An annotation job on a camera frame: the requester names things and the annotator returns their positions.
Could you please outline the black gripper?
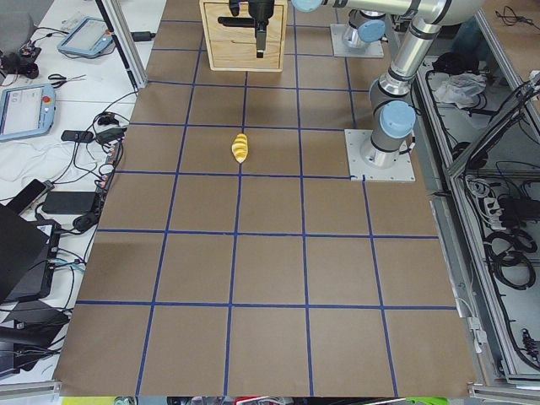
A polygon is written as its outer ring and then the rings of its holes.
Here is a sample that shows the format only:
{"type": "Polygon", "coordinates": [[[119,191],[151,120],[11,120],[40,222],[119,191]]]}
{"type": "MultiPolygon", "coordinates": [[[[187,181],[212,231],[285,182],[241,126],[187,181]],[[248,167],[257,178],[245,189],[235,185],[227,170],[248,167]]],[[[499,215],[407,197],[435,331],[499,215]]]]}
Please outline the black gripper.
{"type": "Polygon", "coordinates": [[[256,57],[264,58],[267,23],[273,16],[274,0],[248,0],[248,13],[255,20],[256,57]]]}

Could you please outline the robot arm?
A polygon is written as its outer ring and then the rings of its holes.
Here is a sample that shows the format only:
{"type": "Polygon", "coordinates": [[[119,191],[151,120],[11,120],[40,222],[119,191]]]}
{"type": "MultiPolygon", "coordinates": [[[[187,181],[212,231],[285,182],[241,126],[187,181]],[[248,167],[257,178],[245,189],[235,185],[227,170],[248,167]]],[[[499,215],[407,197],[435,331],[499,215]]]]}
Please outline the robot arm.
{"type": "Polygon", "coordinates": [[[482,1],[293,1],[301,12],[313,12],[323,5],[351,8],[378,14],[413,15],[413,21],[386,73],[370,88],[375,127],[359,149],[362,160],[377,169],[391,168],[400,147],[416,122],[416,112],[404,100],[421,62],[444,26],[471,18],[482,1]]]}
{"type": "Polygon", "coordinates": [[[381,12],[352,9],[348,13],[348,24],[342,35],[343,44],[359,50],[383,38],[386,31],[386,15],[381,12]]]}

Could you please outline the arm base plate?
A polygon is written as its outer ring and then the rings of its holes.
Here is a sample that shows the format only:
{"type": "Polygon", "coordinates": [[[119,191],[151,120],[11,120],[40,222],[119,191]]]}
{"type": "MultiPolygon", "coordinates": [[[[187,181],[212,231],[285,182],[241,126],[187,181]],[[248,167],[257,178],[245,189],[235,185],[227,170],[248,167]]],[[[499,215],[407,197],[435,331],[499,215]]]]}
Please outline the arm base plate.
{"type": "Polygon", "coordinates": [[[381,38],[385,33],[382,22],[363,23],[358,28],[348,24],[332,24],[332,49],[335,57],[384,57],[381,38]]]}
{"type": "Polygon", "coordinates": [[[350,180],[415,182],[407,141],[403,139],[398,151],[382,152],[372,144],[371,133],[366,129],[344,131],[350,180]]]}

